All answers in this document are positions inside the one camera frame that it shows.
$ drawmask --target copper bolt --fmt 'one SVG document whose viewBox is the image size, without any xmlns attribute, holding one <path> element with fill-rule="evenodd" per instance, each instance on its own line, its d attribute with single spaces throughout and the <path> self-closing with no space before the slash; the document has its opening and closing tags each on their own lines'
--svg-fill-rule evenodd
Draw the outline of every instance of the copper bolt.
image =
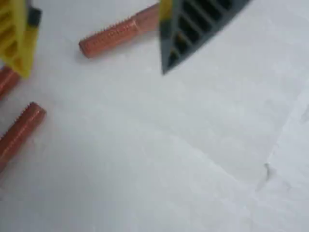
<svg viewBox="0 0 309 232">
<path fill-rule="evenodd" d="M 43 121 L 46 111 L 32 102 L 0 139 L 0 173 Z"/>
<path fill-rule="evenodd" d="M 20 79 L 20 76 L 8 66 L 0 70 L 0 100 L 18 84 Z"/>
<path fill-rule="evenodd" d="M 158 24 L 159 4 L 155 4 L 123 22 L 80 41 L 79 46 L 86 57 L 93 58 L 132 40 L 138 35 L 155 30 Z"/>
</svg>

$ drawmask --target black ridged plastic piece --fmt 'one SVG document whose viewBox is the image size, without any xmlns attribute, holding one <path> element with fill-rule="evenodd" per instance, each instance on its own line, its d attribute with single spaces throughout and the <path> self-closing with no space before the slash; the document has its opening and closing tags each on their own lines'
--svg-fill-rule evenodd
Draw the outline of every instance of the black ridged plastic piece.
<svg viewBox="0 0 309 232">
<path fill-rule="evenodd" d="M 42 11 L 38 8 L 29 7 L 28 10 L 28 25 L 38 27 L 41 22 Z"/>
<path fill-rule="evenodd" d="M 250 0 L 173 0 L 172 18 L 161 22 L 163 73 L 198 50 Z"/>
</svg>

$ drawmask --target orange metal rod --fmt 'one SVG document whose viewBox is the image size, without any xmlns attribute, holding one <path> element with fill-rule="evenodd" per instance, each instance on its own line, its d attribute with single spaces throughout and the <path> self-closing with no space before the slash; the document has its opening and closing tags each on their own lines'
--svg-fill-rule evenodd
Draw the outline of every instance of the orange metal rod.
<svg viewBox="0 0 309 232">
<path fill-rule="evenodd" d="M 0 70 L 0 100 L 17 86 L 20 79 L 20 76 L 8 66 Z"/>
<path fill-rule="evenodd" d="M 0 173 L 43 121 L 46 111 L 32 102 L 0 139 Z"/>
<path fill-rule="evenodd" d="M 159 4 L 155 4 L 123 22 L 80 41 L 79 46 L 86 57 L 93 58 L 141 34 L 155 30 L 158 24 Z"/>
</svg>

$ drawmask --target yellow tool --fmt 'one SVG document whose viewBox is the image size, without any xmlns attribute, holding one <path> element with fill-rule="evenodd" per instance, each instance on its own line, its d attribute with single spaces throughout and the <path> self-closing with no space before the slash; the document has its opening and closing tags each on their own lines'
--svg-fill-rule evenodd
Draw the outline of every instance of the yellow tool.
<svg viewBox="0 0 309 232">
<path fill-rule="evenodd" d="M 0 0 L 0 58 L 24 78 L 32 69 L 41 16 L 25 0 Z"/>
</svg>

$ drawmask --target yellow plastic part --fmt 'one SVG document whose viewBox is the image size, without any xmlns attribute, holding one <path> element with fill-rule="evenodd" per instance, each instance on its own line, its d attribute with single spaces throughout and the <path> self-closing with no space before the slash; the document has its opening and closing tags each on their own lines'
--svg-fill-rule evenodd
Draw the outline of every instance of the yellow plastic part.
<svg viewBox="0 0 309 232">
<path fill-rule="evenodd" d="M 25 0 L 0 0 L 0 58 L 22 77 L 32 69 L 38 28 L 28 25 Z"/>
<path fill-rule="evenodd" d="M 172 0 L 161 0 L 160 1 L 160 22 L 170 20 L 171 18 L 171 9 L 173 2 Z"/>
</svg>

